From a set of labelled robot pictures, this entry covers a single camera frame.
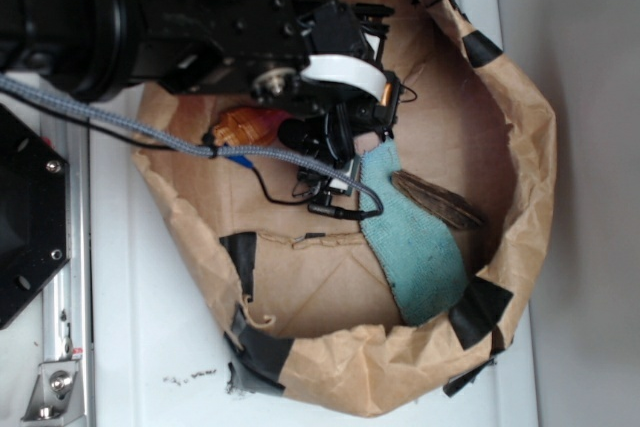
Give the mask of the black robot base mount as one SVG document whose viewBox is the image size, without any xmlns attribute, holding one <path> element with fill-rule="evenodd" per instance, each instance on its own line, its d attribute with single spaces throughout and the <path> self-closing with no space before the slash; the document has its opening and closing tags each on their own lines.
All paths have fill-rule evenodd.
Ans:
<svg viewBox="0 0 640 427">
<path fill-rule="evenodd" d="M 68 261 L 68 163 L 1 108 L 1 327 Z"/>
</svg>

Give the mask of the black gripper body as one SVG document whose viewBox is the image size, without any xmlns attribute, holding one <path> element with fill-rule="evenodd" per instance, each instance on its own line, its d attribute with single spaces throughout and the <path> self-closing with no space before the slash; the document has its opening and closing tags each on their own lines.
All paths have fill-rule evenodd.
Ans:
<svg viewBox="0 0 640 427">
<path fill-rule="evenodd" d="M 341 0 L 168 0 L 165 20 L 184 58 L 164 79 L 173 94 L 247 94 L 299 122 L 281 130 L 282 143 L 337 166 L 355 155 L 354 136 L 392 125 L 385 90 L 397 76 L 385 70 L 373 40 L 388 28 L 384 5 Z"/>
</svg>

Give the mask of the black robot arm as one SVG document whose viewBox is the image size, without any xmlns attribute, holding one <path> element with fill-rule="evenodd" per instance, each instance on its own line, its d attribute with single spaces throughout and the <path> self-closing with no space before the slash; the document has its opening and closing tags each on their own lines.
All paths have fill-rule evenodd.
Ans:
<svg viewBox="0 0 640 427">
<path fill-rule="evenodd" d="M 175 95 L 247 94 L 302 120 L 340 162 L 389 129 L 390 7 L 342 0 L 1 0 L 1 68 L 83 102 L 155 82 Z"/>
</svg>

